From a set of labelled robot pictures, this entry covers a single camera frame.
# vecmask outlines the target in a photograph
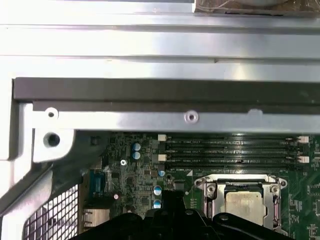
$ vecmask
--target metal chassis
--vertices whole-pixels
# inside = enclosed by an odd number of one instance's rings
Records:
[[[75,171],[80,153],[67,156],[82,145],[77,130],[320,133],[319,114],[198,112],[196,124],[184,112],[163,111],[57,111],[48,118],[13,100],[18,77],[320,83],[319,19],[193,10],[191,3],[1,1],[1,240],[22,239],[25,220],[63,189],[52,163]],[[319,104],[308,92],[300,97]],[[63,143],[56,148],[43,143],[52,132]]]

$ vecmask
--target blue capacitor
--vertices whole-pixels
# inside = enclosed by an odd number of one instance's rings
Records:
[[[141,145],[136,142],[135,144],[132,145],[132,149],[134,151],[139,151],[141,149]]]
[[[153,193],[154,193],[154,195],[156,195],[156,196],[160,196],[161,195],[161,192],[162,192],[162,188],[160,187],[160,186],[155,186],[154,188],[153,188]]]
[[[158,171],[158,175],[159,175],[160,177],[164,177],[165,174],[166,174],[165,171]]]
[[[154,209],[160,209],[161,208],[161,201],[159,199],[156,199],[153,201],[153,208]]]
[[[138,159],[141,157],[141,154],[140,154],[140,152],[135,151],[134,153],[132,153],[132,157],[133,157],[135,160],[138,160]]]

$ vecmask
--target motherboard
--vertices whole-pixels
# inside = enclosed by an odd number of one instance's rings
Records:
[[[320,240],[320,136],[117,133],[90,198],[112,199],[110,218],[144,217],[163,190],[187,208],[228,212],[298,240]]]

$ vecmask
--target cpu socket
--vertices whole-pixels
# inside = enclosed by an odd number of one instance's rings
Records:
[[[281,229],[281,190],[288,182],[266,174],[210,174],[194,181],[208,218],[230,213],[268,229]]]

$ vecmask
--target ventilation grille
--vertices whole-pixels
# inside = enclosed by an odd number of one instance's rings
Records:
[[[78,234],[78,185],[39,208],[24,225],[24,240],[68,240]]]

